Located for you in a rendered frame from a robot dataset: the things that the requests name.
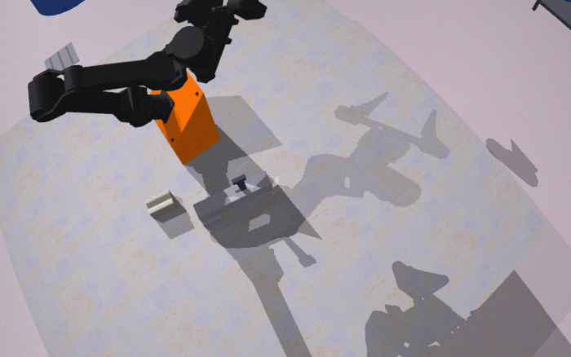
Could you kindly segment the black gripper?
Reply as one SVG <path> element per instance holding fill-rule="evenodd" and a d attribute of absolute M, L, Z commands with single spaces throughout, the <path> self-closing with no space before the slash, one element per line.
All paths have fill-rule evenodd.
<path fill-rule="evenodd" d="M 214 7 L 217 7 L 221 12 L 218 19 L 210 26 L 210 29 L 203 33 L 211 42 L 218 43 L 223 48 L 225 44 L 230 44 L 232 41 L 228 37 L 231 27 L 239 23 L 239 19 L 236 19 L 235 15 L 240 16 L 244 20 L 261 19 L 265 16 L 268 8 L 259 0 L 228 0 L 226 6 L 223 6 L 224 0 L 204 1 L 212 10 Z"/>

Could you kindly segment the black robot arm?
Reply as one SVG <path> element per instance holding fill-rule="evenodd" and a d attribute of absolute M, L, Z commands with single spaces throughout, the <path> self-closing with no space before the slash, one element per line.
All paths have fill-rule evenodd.
<path fill-rule="evenodd" d="M 196 75 L 197 82 L 207 84 L 215 78 L 224 48 L 203 32 L 210 29 L 220 12 L 204 0 L 183 0 L 175 8 L 174 19 L 177 23 L 188 20 L 194 26 L 183 27 L 164 49 L 147 59 L 45 70 L 28 84 L 30 116 L 37 122 L 48 122 L 66 112 L 88 112 L 113 114 L 135 128 L 152 120 L 167 123 L 175 105 L 167 92 L 186 83 L 186 68 Z M 58 78 L 61 74 L 64 80 Z M 148 95 L 143 86 L 161 92 Z M 118 93 L 105 91 L 124 87 Z"/>

